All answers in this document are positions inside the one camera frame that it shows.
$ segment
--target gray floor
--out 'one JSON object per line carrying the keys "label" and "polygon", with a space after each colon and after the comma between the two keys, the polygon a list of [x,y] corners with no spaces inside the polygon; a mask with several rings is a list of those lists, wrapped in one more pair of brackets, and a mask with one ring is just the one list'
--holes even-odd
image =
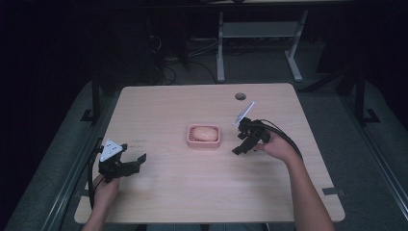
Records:
{"label": "gray floor", "polygon": [[[239,50],[231,48],[225,57],[224,84],[238,83],[291,83],[298,90],[319,80],[323,74],[315,70],[322,43],[310,44],[302,42],[296,53],[296,60],[305,80],[296,83],[283,51],[289,43],[272,42],[268,47],[246,45]],[[178,63],[171,63],[176,75],[174,85],[204,85],[214,84],[212,74],[216,75],[216,56],[214,52],[191,57],[190,69],[186,70]],[[165,69],[166,78],[171,80],[174,73]],[[299,93],[298,97],[308,118],[321,155],[327,165],[333,183],[345,195],[341,201],[345,210],[345,219],[336,223],[337,230],[408,230],[408,222],[401,212],[390,188],[374,158],[372,147],[367,140],[367,134],[374,140],[378,149],[385,155],[387,162],[401,187],[408,190],[408,135],[388,109],[381,93],[368,83],[366,92],[366,107],[374,109],[381,123],[360,126],[349,107],[353,95],[339,97],[334,88],[334,81],[312,93]],[[96,142],[89,137],[103,137],[109,122],[109,117],[115,107],[116,97],[102,97],[102,112],[104,119],[92,126],[90,122],[81,122],[84,110],[91,107],[90,84],[86,85],[72,105],[61,129],[50,145],[32,184],[21,199],[7,230],[39,230],[49,222],[50,211],[55,201],[61,201],[59,196],[64,185],[69,183],[72,165],[76,163],[78,153],[87,150],[87,145]],[[83,174],[77,189],[82,189],[86,182]],[[80,230],[81,225],[73,220],[78,194],[74,194],[66,203],[66,214],[61,230]],[[293,230],[292,223],[272,223],[271,230]],[[135,230],[136,224],[108,224],[106,230]]]}

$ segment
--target forearm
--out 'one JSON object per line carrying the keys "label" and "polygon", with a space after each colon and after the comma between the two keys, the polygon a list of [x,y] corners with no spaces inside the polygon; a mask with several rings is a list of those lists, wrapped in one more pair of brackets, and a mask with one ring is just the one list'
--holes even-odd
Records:
{"label": "forearm", "polygon": [[108,214],[105,212],[99,212],[93,210],[90,214],[90,217],[85,224],[83,231],[102,231],[105,226],[105,221],[108,217]]}
{"label": "forearm", "polygon": [[296,229],[335,230],[302,160],[294,155],[286,163],[291,178]]}

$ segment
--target human arm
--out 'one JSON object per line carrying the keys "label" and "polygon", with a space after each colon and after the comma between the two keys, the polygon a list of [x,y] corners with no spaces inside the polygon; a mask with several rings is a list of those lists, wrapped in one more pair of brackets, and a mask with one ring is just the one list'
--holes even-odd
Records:
{"label": "human arm", "polygon": [[306,166],[294,149],[273,132],[270,132],[268,143],[258,143],[255,149],[263,150],[269,156],[283,161],[288,168],[296,230],[335,230],[334,224],[309,177]]}
{"label": "human arm", "polygon": [[119,178],[114,178],[110,183],[106,183],[103,175],[98,175],[93,180],[93,187],[96,188],[94,205],[83,231],[103,230],[105,221],[117,195]]}

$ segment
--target wire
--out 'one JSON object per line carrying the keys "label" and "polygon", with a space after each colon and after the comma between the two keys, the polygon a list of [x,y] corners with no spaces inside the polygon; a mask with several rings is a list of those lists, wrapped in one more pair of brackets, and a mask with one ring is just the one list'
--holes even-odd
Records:
{"label": "wire", "polygon": [[96,188],[98,188],[99,184],[105,179],[105,176],[102,177],[102,179],[98,182],[98,184],[93,188],[93,191],[96,192]]}
{"label": "wire", "polygon": [[201,63],[198,63],[198,62],[194,62],[194,61],[190,61],[190,63],[191,63],[191,64],[198,64],[198,65],[201,65],[201,66],[203,66],[204,68],[206,68],[206,69],[208,70],[208,72],[210,72],[211,76],[213,77],[214,83],[215,83],[215,84],[218,84],[218,81],[217,81],[216,76],[214,76],[213,72],[211,71],[211,69],[210,69],[209,67],[207,67],[207,66],[204,65],[204,64],[201,64]]}
{"label": "wire", "polygon": [[165,75],[163,74],[163,72],[162,72],[158,67],[156,67],[156,70],[157,70],[157,71],[160,71],[160,73],[161,73],[162,78],[160,79],[159,85],[162,85],[162,84],[163,84],[163,81],[164,81],[164,79],[165,79]]}
{"label": "wire", "polygon": [[209,45],[208,47],[205,47],[205,48],[198,49],[198,50],[196,50],[196,51],[190,53],[190,54],[188,55],[188,57],[198,56],[198,55],[207,53],[207,52],[209,52],[209,51],[215,49],[215,48],[217,47],[217,45],[218,45],[218,40],[215,39],[215,42],[213,42],[211,45]]}
{"label": "wire", "polygon": [[297,155],[299,155],[300,159],[303,160],[303,156],[300,153],[300,150],[297,147],[296,143],[294,143],[294,141],[288,135],[286,135],[286,133],[284,133],[280,128],[278,128],[276,125],[274,125],[274,127],[272,127],[272,126],[266,125],[264,123],[263,124],[250,123],[250,124],[247,124],[247,126],[249,126],[249,127],[262,127],[262,128],[269,129],[270,131],[276,133],[279,137],[281,137],[288,144],[290,144],[291,147],[294,149],[294,151],[297,153]]}
{"label": "wire", "polygon": [[140,78],[137,73],[129,69],[125,64],[123,64],[121,61],[119,61],[115,56],[111,55],[109,51],[107,51],[90,33],[89,33],[90,39],[93,41],[93,43],[101,50],[103,51],[112,61],[114,61],[116,64],[118,64],[120,67],[122,67],[124,70],[129,72],[131,75],[133,75],[136,78]]}
{"label": "wire", "polygon": [[168,84],[168,83],[166,82],[167,78],[166,78],[166,76],[163,74],[163,77],[164,77],[164,80],[165,80],[166,85],[170,86],[170,85],[174,84],[175,81],[176,81],[176,78],[177,78],[177,73],[176,73],[176,71],[175,71],[173,68],[171,68],[171,67],[169,67],[169,66],[167,66],[167,65],[164,65],[163,68],[169,69],[171,72],[173,72],[173,75],[174,75],[173,79],[170,80],[170,83]]}
{"label": "wire", "polygon": [[162,40],[157,36],[149,36],[151,39],[156,39],[159,41],[159,47],[156,48],[156,51],[159,51],[162,48]]}
{"label": "wire", "polygon": [[94,202],[94,188],[93,188],[93,177],[92,177],[92,169],[93,164],[95,163],[96,156],[101,150],[103,146],[97,147],[99,143],[102,141],[102,138],[99,138],[95,144],[95,147],[92,149],[92,152],[89,154],[88,157],[88,191],[89,191],[89,204],[91,209],[93,209],[93,202]]}
{"label": "wire", "polygon": [[272,125],[274,128],[276,128],[277,130],[279,130],[280,132],[282,132],[283,133],[283,131],[278,127],[278,126],[276,126],[274,123],[272,123],[272,122],[270,122],[269,120],[266,120],[266,119],[260,119],[260,121],[264,121],[264,122],[267,122],[267,123],[269,123],[270,125]]}
{"label": "wire", "polygon": [[[90,160],[94,159],[94,158],[93,158],[93,156],[94,156],[93,153],[94,153],[95,150],[98,150],[98,149],[96,149],[96,146],[100,143],[100,141],[102,141],[101,138],[99,138],[99,139],[97,140],[96,145],[95,145],[95,147],[92,149],[92,152],[90,153],[90,155],[89,155],[89,157],[88,157],[88,159],[87,159],[86,164],[82,167],[82,169],[81,169],[81,175],[82,175],[82,173],[84,172],[85,168],[86,168],[86,167],[89,167],[89,162],[90,162]],[[67,212],[67,209],[64,209],[63,218],[65,218],[66,212]],[[60,227],[59,227],[58,230],[62,230],[62,229],[63,229],[63,225],[64,225],[64,221],[62,221],[62,222],[60,223]]]}

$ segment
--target wooden tabletop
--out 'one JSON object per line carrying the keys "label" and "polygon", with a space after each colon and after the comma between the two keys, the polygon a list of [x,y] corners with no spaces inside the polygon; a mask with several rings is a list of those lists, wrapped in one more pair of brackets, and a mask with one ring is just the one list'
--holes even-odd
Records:
{"label": "wooden tabletop", "polygon": [[[239,92],[245,100],[235,98]],[[239,156],[231,151],[242,143],[233,123],[250,101],[256,103],[247,117],[270,120],[293,139],[331,218],[344,219],[338,196],[322,192],[333,184],[293,87],[255,84],[125,88],[104,142],[128,143],[122,162],[143,153],[147,160],[140,173],[121,179],[108,222],[293,221],[285,165],[261,151]],[[188,127],[194,123],[218,125],[220,147],[188,147]],[[89,214],[83,196],[75,220],[84,223]]]}

